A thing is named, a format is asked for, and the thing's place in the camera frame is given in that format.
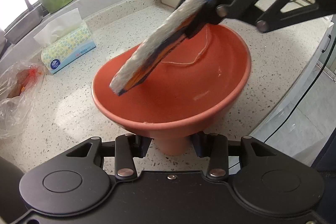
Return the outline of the coral footed bowl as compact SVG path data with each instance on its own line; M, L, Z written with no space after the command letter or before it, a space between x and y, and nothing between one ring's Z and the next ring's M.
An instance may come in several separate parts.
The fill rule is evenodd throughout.
M93 101L108 119L152 138L170 156L183 154L190 135L229 111L251 72L251 55L242 37L226 26L206 25L169 53L143 83L118 96L109 84L133 52L119 54L98 70Z

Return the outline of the blue patterned sponge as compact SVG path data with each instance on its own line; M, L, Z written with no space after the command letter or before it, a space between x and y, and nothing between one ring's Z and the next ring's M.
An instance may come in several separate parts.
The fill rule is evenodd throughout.
M185 29L207 0L185 0L140 44L114 75L109 87L118 96L141 84L183 39Z

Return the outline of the tissue pack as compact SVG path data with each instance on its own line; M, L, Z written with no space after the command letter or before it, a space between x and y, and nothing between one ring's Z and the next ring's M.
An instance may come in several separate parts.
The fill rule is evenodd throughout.
M34 36L34 40L41 46L41 61L51 74L96 47L77 8L50 21Z

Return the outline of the clear plastic bag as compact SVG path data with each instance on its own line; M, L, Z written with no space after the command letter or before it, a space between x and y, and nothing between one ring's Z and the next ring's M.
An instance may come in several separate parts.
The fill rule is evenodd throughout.
M19 61L1 74L1 139L22 132L45 76L41 63Z

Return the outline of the small steel tray left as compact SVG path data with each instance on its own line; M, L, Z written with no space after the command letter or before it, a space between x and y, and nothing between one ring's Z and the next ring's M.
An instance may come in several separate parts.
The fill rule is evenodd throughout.
M22 19L15 23L8 31L5 32L5 38L11 44L17 44L30 31L40 24L43 18L43 6L39 4L37 7L29 11Z

